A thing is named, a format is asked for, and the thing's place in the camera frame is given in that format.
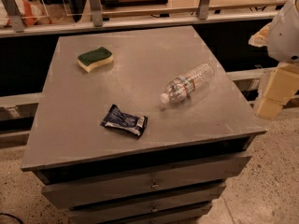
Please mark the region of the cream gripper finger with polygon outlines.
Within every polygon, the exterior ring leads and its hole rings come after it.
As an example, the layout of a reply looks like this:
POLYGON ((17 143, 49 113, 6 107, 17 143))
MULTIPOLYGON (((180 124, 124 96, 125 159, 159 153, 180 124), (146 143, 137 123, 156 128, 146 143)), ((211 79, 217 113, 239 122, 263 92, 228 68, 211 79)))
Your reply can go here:
POLYGON ((279 63, 270 73, 256 107, 256 116, 275 118, 283 106, 299 91, 299 64, 279 63))
POLYGON ((249 44, 253 47, 266 47, 268 45, 268 35, 271 23, 267 23, 257 33, 252 35, 249 39, 249 44))

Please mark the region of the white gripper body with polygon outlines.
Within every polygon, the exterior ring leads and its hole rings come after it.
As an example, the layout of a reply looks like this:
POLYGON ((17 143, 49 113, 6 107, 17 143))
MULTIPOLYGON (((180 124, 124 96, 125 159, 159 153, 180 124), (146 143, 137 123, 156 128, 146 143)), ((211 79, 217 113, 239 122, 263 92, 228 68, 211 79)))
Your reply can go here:
POLYGON ((299 63, 298 2, 288 0, 270 24, 267 52, 279 62, 299 63))

